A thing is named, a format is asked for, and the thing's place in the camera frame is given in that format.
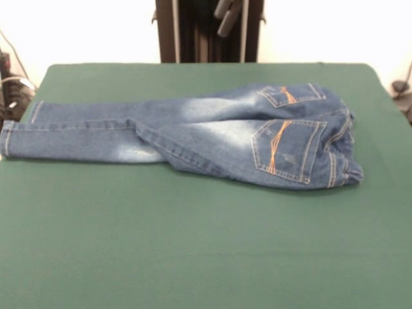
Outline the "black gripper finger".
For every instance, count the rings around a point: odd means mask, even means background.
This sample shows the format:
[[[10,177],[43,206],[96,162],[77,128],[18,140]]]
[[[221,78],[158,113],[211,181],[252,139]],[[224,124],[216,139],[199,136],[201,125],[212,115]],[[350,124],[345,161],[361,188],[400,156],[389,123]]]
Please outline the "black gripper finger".
[[[230,0],[219,0],[214,11],[215,18],[224,18],[230,8]]]
[[[221,21],[218,28],[218,35],[220,37],[227,37],[230,34],[240,11],[241,0],[230,0],[230,8],[226,12],[224,18],[217,18],[217,20]]]

